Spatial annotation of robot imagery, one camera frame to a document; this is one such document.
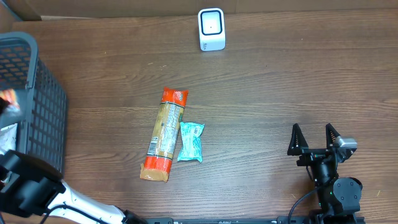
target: label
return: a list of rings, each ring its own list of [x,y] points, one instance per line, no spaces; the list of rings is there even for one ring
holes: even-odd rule
[[[167,127],[176,128],[178,123],[178,115],[180,114],[180,107],[170,105],[169,115],[167,117]]]
[[[174,153],[175,142],[177,140],[178,130],[175,128],[166,127],[164,129],[162,144],[160,150],[162,152]]]
[[[151,141],[149,143],[148,155],[154,156],[156,154],[156,145],[157,145],[157,141]]]

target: wooden table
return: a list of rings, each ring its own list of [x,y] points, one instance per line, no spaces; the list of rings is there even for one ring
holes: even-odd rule
[[[70,99],[65,180],[143,217],[287,215],[313,189],[286,155],[292,125],[324,147],[331,122],[358,141],[338,171],[364,185],[359,215],[398,222],[398,10],[237,14],[225,26],[226,48],[205,53],[196,16],[15,23]],[[166,184],[139,178],[164,86],[190,90],[183,120],[206,124],[203,163],[175,159]]]

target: orange and tan package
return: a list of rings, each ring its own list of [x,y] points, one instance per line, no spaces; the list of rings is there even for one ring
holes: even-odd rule
[[[145,163],[141,164],[141,179],[167,182],[177,141],[180,122],[187,102],[188,90],[164,88],[154,132],[150,139]]]

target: white device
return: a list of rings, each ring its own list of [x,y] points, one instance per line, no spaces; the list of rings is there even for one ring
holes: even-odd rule
[[[202,9],[198,13],[198,24],[202,51],[225,48],[224,13],[221,9]]]

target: light blue packet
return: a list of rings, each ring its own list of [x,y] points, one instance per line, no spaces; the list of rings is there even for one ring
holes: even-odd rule
[[[205,128],[204,124],[180,122],[182,148],[177,161],[197,159],[202,162],[200,135]]]

